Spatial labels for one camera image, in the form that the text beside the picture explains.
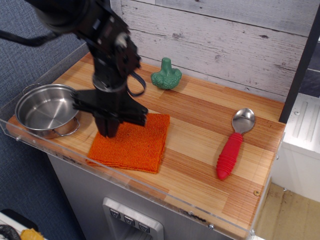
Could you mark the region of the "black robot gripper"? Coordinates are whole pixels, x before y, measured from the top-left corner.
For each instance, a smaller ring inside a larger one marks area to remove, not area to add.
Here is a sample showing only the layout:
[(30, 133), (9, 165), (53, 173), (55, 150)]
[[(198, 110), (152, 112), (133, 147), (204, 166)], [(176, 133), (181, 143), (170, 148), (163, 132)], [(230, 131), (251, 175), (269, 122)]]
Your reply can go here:
[(146, 124), (148, 109), (133, 99), (144, 94), (146, 84), (142, 82), (141, 85), (143, 90), (132, 92), (126, 81), (114, 86), (94, 81), (94, 89), (74, 90), (71, 93), (73, 106), (92, 113), (98, 132), (103, 137), (113, 138), (123, 122), (140, 126)]

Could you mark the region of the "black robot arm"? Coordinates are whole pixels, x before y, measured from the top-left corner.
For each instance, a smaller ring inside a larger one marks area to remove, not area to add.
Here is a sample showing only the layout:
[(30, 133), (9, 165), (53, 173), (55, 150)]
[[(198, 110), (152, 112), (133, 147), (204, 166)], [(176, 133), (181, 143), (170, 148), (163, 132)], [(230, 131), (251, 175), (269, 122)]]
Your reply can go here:
[(115, 137), (121, 123), (146, 124), (148, 109), (134, 100), (127, 83), (140, 68), (138, 48), (128, 25), (111, 9), (107, 0), (30, 0), (42, 24), (55, 34), (73, 33), (84, 40), (94, 60), (92, 90), (77, 90), (71, 96), (74, 108), (95, 118), (99, 133)]

